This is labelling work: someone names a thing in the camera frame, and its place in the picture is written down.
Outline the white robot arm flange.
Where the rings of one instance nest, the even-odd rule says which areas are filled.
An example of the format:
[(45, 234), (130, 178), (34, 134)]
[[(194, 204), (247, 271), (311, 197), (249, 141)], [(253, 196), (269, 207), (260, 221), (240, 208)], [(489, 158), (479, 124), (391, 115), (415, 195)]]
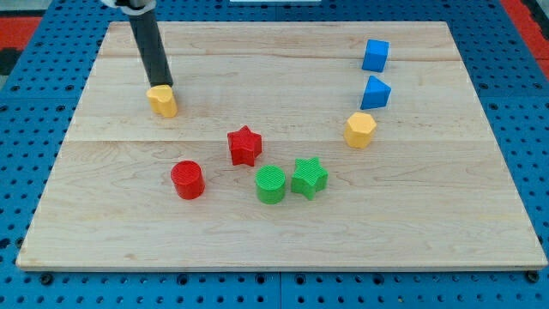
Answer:
[(109, 8), (120, 9), (126, 15), (143, 15), (155, 9), (156, 0), (101, 0)]

